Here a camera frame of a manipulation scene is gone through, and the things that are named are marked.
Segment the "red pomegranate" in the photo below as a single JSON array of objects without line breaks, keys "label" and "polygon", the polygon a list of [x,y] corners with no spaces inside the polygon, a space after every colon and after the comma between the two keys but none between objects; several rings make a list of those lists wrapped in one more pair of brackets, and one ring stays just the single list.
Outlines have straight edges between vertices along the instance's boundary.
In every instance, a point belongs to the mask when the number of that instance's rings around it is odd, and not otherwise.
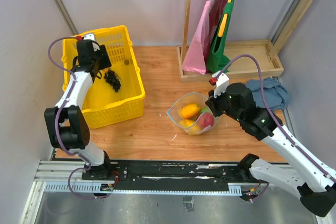
[{"label": "red pomegranate", "polygon": [[212,127],[215,124],[214,116],[210,112],[202,112],[196,117],[196,124],[201,130]]}]

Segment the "yellow plastic basket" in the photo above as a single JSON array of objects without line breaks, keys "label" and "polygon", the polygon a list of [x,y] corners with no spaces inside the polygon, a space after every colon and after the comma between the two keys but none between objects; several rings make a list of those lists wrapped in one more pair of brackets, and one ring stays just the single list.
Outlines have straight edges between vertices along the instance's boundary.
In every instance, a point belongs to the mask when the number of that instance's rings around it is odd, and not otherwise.
[{"label": "yellow plastic basket", "polygon": [[[145,90],[127,28],[124,25],[100,28],[80,36],[90,33],[95,35],[98,44],[105,45],[112,66],[101,70],[102,78],[94,81],[86,95],[81,110],[88,126],[96,129],[142,116]],[[75,56],[76,40],[63,40],[61,60],[65,68],[64,92],[70,81],[70,74],[66,70],[71,69]],[[121,88],[118,92],[105,82],[104,74],[108,70],[119,77]]]}]

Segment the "clear zip top bag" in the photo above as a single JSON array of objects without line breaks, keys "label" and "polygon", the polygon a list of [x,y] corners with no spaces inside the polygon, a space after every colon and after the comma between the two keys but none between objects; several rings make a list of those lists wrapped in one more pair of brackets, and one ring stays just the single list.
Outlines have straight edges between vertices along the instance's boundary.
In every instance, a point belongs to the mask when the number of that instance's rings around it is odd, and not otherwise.
[{"label": "clear zip top bag", "polygon": [[205,104],[206,101],[204,94],[191,92],[179,98],[166,113],[187,134],[200,135],[213,129],[219,120]]}]

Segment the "orange yellow mango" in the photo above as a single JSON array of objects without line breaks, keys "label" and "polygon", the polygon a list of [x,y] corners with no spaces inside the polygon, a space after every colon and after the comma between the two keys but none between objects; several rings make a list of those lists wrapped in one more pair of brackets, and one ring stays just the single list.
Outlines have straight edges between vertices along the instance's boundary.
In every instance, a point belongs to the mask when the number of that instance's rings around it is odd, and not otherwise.
[{"label": "orange yellow mango", "polygon": [[198,104],[191,103],[181,108],[180,115],[183,119],[189,119],[197,115],[200,110],[201,107]]}]

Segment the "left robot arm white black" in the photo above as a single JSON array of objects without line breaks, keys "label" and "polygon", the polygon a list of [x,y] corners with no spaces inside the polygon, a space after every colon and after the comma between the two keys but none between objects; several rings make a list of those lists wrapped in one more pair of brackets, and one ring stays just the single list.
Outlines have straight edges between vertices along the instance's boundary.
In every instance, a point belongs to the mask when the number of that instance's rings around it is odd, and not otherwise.
[{"label": "left robot arm white black", "polygon": [[59,102],[44,111],[50,143],[85,162],[82,179],[107,180],[112,175],[108,154],[90,141],[90,130],[82,113],[86,95],[101,70],[109,68],[106,48],[96,42],[93,34],[75,36],[77,56],[72,61],[70,81]]}]

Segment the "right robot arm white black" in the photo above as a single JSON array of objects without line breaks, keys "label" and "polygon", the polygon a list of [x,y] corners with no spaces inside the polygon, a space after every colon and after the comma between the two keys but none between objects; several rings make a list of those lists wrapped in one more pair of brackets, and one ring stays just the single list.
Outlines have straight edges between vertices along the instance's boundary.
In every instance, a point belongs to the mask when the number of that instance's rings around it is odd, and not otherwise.
[{"label": "right robot arm white black", "polygon": [[256,105],[252,91],[242,83],[226,90],[208,93],[205,102],[215,116],[227,115],[241,128],[273,148],[294,169],[293,172],[272,165],[254,154],[238,163],[238,177],[253,178],[276,185],[297,197],[312,214],[325,217],[335,205],[335,170],[307,150],[271,111]]}]

